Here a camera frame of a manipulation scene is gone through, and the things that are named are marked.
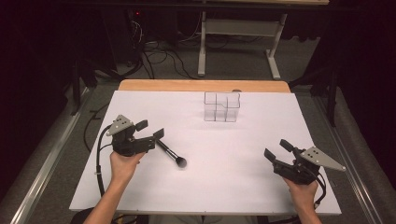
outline black cable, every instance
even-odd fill
[[[148,61],[148,65],[149,65],[149,68],[151,70],[151,77],[149,76],[149,71],[148,71],[148,77],[150,77],[151,79],[155,79],[154,69],[152,68],[151,61],[149,60],[149,56],[146,54],[145,51],[143,51],[143,55],[145,55],[146,61]]]
[[[100,119],[100,118],[97,118],[97,117],[96,117],[97,114],[98,114],[101,110],[103,110],[106,106],[108,106],[109,104],[110,104],[110,103],[107,103],[107,104],[103,105],[103,106],[100,107],[98,110],[92,110],[92,111],[90,111],[90,112],[94,112],[94,113],[93,113],[93,115],[91,116],[91,118],[88,120],[87,124],[85,125],[84,134],[83,134],[83,139],[84,139],[85,148],[87,148],[87,150],[88,150],[90,153],[91,153],[91,148],[88,146],[88,143],[87,143],[87,130],[88,130],[88,127],[89,127],[91,121],[93,121],[94,119]]]
[[[108,129],[110,129],[111,125],[108,125],[107,127],[105,127],[100,136],[99,136],[99,141],[98,141],[98,147],[97,147],[97,151],[96,151],[96,177],[98,180],[98,186],[99,186],[99,191],[100,191],[100,195],[101,197],[105,194],[105,187],[103,186],[103,179],[102,179],[102,171],[101,171],[101,166],[100,166],[100,150],[101,150],[101,143],[102,143],[102,138],[103,135],[105,135],[106,131]]]
[[[169,51],[173,52],[173,53],[177,56],[177,58],[180,60],[180,62],[181,62],[181,69],[183,69],[183,71],[186,73],[187,77],[189,77],[189,78],[191,78],[191,79],[199,79],[199,78],[197,78],[197,77],[192,77],[192,76],[190,76],[189,72],[188,72],[188,71],[185,69],[185,67],[184,67],[183,60],[181,60],[181,58],[178,56],[178,54],[177,54],[174,50],[169,49]]]
[[[314,202],[314,208],[317,209],[317,207],[320,205],[320,202],[323,200],[323,198],[326,196],[326,181],[324,180],[324,177],[321,173],[319,173],[318,175],[320,175],[320,177],[322,178],[322,180],[320,180],[318,178],[317,175],[315,175],[312,171],[310,171],[309,169],[302,167],[305,171],[307,171],[309,174],[311,174],[312,176],[315,177],[315,179],[318,181],[320,187],[322,188],[322,195]],[[296,223],[301,223],[300,218],[297,217],[291,217],[289,219],[283,219],[283,220],[279,220],[279,221],[274,221],[274,222],[270,222],[270,224],[281,224],[281,223],[290,223],[294,221],[298,221]]]

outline clear plastic box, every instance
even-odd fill
[[[236,122],[239,98],[238,92],[205,92],[205,121]]]

